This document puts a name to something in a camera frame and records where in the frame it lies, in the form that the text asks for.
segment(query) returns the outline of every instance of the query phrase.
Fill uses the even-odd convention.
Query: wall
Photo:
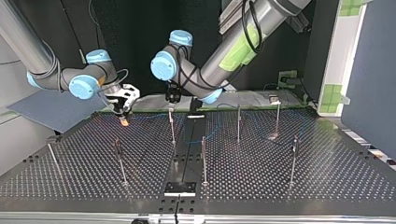
[[[315,100],[320,95],[338,4],[339,0],[317,0],[315,7],[304,71],[304,84]]]
[[[368,142],[396,158],[396,1],[367,5],[346,96],[343,123]]]
[[[54,132],[6,109],[37,89],[26,80],[26,68],[0,36],[0,175],[36,152]]]

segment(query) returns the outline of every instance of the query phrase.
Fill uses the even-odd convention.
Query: vertical metal stake
[[[292,146],[292,150],[293,150],[293,164],[291,166],[290,189],[294,185],[294,182],[293,182],[293,180],[294,180],[294,170],[295,170],[296,158],[297,158],[297,153],[299,151],[299,147],[300,147],[300,140],[298,139],[297,136],[294,136],[293,146]]]
[[[120,159],[120,167],[121,167],[121,170],[122,170],[122,177],[124,179],[124,185],[126,186],[126,185],[128,185],[128,181],[126,179],[126,174],[125,174],[125,170],[123,168],[122,159]]]
[[[237,136],[237,142],[240,142],[241,136],[240,136],[240,132],[241,132],[241,107],[238,106],[238,136]]]
[[[55,163],[58,164],[58,160],[56,160],[55,153],[53,152],[53,149],[52,149],[52,145],[50,143],[48,143],[47,146],[49,147],[49,152],[50,152],[50,155],[52,156],[53,161],[55,161]]]
[[[276,111],[276,127],[275,127],[276,134],[279,127],[279,115],[280,115],[280,102],[277,104],[277,111]]]
[[[172,118],[172,112],[173,112],[173,107],[169,106],[169,122],[171,123],[171,130],[172,130],[172,144],[175,145],[176,144],[176,140],[175,140],[175,127],[174,127],[174,121]]]
[[[128,180],[126,179],[125,169],[124,169],[123,162],[122,162],[123,149],[121,148],[120,139],[118,137],[116,138],[116,141],[114,143],[114,152],[116,154],[116,158],[118,159],[118,161],[120,163],[120,168],[121,168],[122,178],[123,178],[123,184],[125,186],[128,186],[129,184],[128,184]]]
[[[204,160],[204,186],[207,186],[209,183],[207,182],[207,177],[206,177],[206,139],[205,137],[202,137],[202,159]]]

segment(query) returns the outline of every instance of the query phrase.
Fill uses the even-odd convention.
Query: metal bracket
[[[168,182],[165,197],[195,197],[195,182]]]

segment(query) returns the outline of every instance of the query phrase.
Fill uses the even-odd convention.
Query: gray fabric
[[[90,100],[79,100],[70,92],[38,91],[7,108],[64,133],[104,107],[104,103],[96,95]]]
[[[396,1],[367,6],[346,96],[342,122],[396,159]]]

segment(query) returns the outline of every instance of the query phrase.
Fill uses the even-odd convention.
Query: cable
[[[213,130],[209,135],[207,135],[205,137],[206,140],[209,140],[210,138],[212,138],[219,131],[219,127],[220,127],[220,125],[219,125],[219,108],[220,108],[221,105],[227,105],[227,106],[230,106],[232,108],[237,108],[234,105],[228,105],[228,104],[219,104],[219,105],[216,106],[216,109],[218,110],[217,114],[216,114],[216,123],[217,123],[217,125],[216,125],[215,130]],[[186,133],[185,132],[183,132],[183,140],[184,140],[185,144],[197,144],[197,143],[201,143],[202,142],[201,140],[192,141],[192,142],[186,142]]]
[[[106,90],[108,90],[108,89],[110,89],[110,88],[112,88],[114,86],[119,85],[123,80],[125,80],[125,78],[127,78],[129,76],[129,70],[127,68],[123,68],[123,69],[117,71],[117,74],[120,73],[120,72],[125,72],[125,75],[121,79],[119,79],[115,83],[111,83],[111,85],[109,85],[108,87],[106,87],[104,89],[99,90],[98,92],[106,91]]]
[[[79,49],[81,49],[81,51],[82,51],[81,43],[79,43],[76,30],[74,29],[73,23],[72,23],[71,20],[70,20],[69,14],[67,13],[66,8],[64,7],[64,1],[63,1],[63,0],[61,0],[61,5],[62,5],[62,8],[63,8],[63,10],[64,10],[64,15],[66,16],[67,21],[69,22],[69,25],[70,25],[70,27],[72,28],[73,36],[74,36],[75,39],[77,40],[78,47],[79,47]]]
[[[91,20],[93,21],[93,23],[95,23],[95,25],[97,25],[97,26],[100,27],[99,22],[97,22],[97,21],[93,18],[93,16],[92,16],[92,13],[91,13],[91,4],[92,4],[92,0],[90,0],[90,3],[88,4],[88,12],[90,13]]]
[[[58,58],[55,55],[55,52],[52,50],[50,45],[47,44],[47,42],[45,42],[44,40],[43,40],[43,43],[47,47],[47,49],[49,50],[49,53],[51,54],[52,64],[50,66],[50,69],[49,69],[49,71],[47,71],[46,73],[43,73],[43,74],[35,74],[35,73],[32,73],[32,72],[30,72],[30,74],[31,74],[31,76],[33,78],[41,79],[41,78],[46,78],[46,77],[51,76],[56,71],[57,72],[56,77],[57,77],[58,91],[59,92],[64,92],[64,89],[62,88],[62,81],[64,82],[66,87],[68,87],[69,85],[64,80],[64,74],[62,72],[61,63],[59,62]]]
[[[17,61],[12,61],[12,62],[7,62],[7,63],[0,63],[0,65],[6,65],[6,64],[11,64],[11,63],[19,63],[21,60]]]
[[[306,87],[305,87],[305,85],[304,85],[304,83],[303,83],[303,80],[302,80],[300,77],[299,77],[299,79],[300,79],[301,85],[303,86],[303,89],[304,89],[305,93],[308,95],[309,98],[311,98],[312,104],[314,104],[314,106],[315,106],[316,108],[318,108],[318,105],[317,105],[317,103],[315,103],[314,98],[312,98],[312,96],[311,96],[311,95],[309,94],[309,92],[306,90]]]
[[[244,27],[245,36],[246,36],[247,42],[249,43],[249,45],[252,48],[252,50],[255,53],[259,53],[260,50],[262,50],[262,46],[263,46],[263,44],[262,44],[262,28],[260,27],[260,23],[259,23],[259,21],[257,19],[257,14],[256,14],[256,9],[254,7],[254,3],[249,1],[250,13],[251,13],[251,16],[253,18],[253,21],[254,21],[254,24],[256,26],[256,29],[257,29],[257,31],[259,33],[259,44],[258,44],[257,48],[254,48],[253,43],[252,43],[252,41],[250,39],[250,36],[248,34],[248,27],[247,27],[247,24],[246,24],[246,18],[245,18],[245,16],[246,16],[245,15],[246,14],[245,13],[245,4],[246,4],[246,2],[247,2],[247,0],[244,0],[243,4],[242,4],[242,23],[243,23],[243,27]],[[236,73],[233,73],[231,79],[228,81],[227,84],[225,84],[223,86],[213,86],[213,85],[211,85],[210,83],[208,83],[204,79],[204,77],[202,76],[201,70],[198,69],[198,67],[196,65],[194,65],[194,68],[190,72],[189,75],[187,75],[184,72],[183,68],[181,67],[180,49],[183,49],[184,54],[186,55],[187,58],[189,58],[188,50],[187,50],[186,46],[179,46],[178,48],[176,48],[173,45],[169,45],[169,46],[172,47],[177,52],[178,84],[180,85],[180,87],[182,89],[185,87],[185,85],[187,85],[188,82],[190,82],[192,85],[194,85],[194,86],[196,86],[198,88],[201,88],[201,89],[204,89],[204,90],[207,90],[207,91],[215,91],[215,90],[218,90],[218,89],[224,89],[224,88],[228,87],[229,85],[233,84],[233,81],[236,79],[236,77],[240,74],[241,70],[244,68],[244,65],[242,65]],[[206,84],[207,87],[206,86],[202,86],[202,85],[196,83],[195,81],[191,80],[191,76],[195,73],[195,71],[197,69],[198,69],[199,78]],[[180,74],[182,74],[184,76],[184,78],[186,78],[186,80],[183,82],[183,84],[180,83],[181,82],[181,75]]]
[[[183,83],[184,86],[185,86],[188,82],[190,82],[192,85],[194,85],[194,86],[196,86],[196,87],[198,87],[198,88],[207,90],[207,91],[215,91],[215,90],[218,90],[218,89],[223,89],[223,88],[225,88],[225,87],[227,87],[227,86],[229,86],[229,85],[231,85],[231,84],[233,83],[233,81],[235,80],[235,78],[240,74],[242,68],[244,67],[244,66],[241,66],[240,69],[238,70],[238,72],[236,72],[236,73],[233,74],[233,76],[231,77],[231,80],[229,80],[229,82],[228,82],[227,84],[223,85],[223,86],[217,86],[217,87],[215,87],[215,86],[212,86],[212,85],[210,85],[210,84],[208,85],[209,87],[202,86],[202,85],[200,85],[200,84],[198,84],[198,83],[196,83],[196,82],[194,82],[194,81],[191,80],[191,76],[192,76],[192,75],[194,74],[194,72],[198,69],[198,67],[197,67],[196,65],[194,66],[194,69],[190,72],[190,74],[189,74],[188,76],[187,76],[187,74],[184,72],[183,68],[181,67],[180,49],[186,48],[186,46],[179,46],[178,48],[176,48],[176,47],[173,46],[173,45],[168,45],[168,46],[171,47],[171,48],[173,48],[173,49],[177,52],[177,66],[178,66],[178,68],[179,68],[179,69],[178,69],[178,83],[180,84],[180,82],[181,82],[181,79],[180,79],[180,73],[181,73],[181,74],[184,76],[184,78],[186,78],[186,80],[185,80],[184,83]],[[201,70],[198,69],[198,71],[199,71],[198,76],[199,76],[200,79],[207,85],[208,83],[207,83],[207,82],[204,80],[204,78],[202,77]]]
[[[257,20],[257,14],[256,14],[256,9],[254,7],[253,2],[249,1],[249,6],[250,6],[250,14],[251,17],[253,18],[254,25],[256,26],[257,32],[259,33],[259,44],[257,45],[257,48],[254,47],[253,42],[250,39],[250,35],[248,33],[248,25],[246,22],[246,13],[245,13],[245,7],[246,7],[247,0],[243,0],[242,3],[242,27],[244,28],[244,33],[245,37],[247,39],[248,44],[250,45],[250,48],[255,52],[256,54],[259,53],[262,50],[262,28],[260,27],[259,21]]]
[[[276,83],[268,83],[268,84],[265,84],[265,86],[264,86],[264,88],[263,88],[262,90],[265,91],[265,89],[267,89],[268,86],[275,86],[275,87],[277,87],[277,84],[276,84]]]

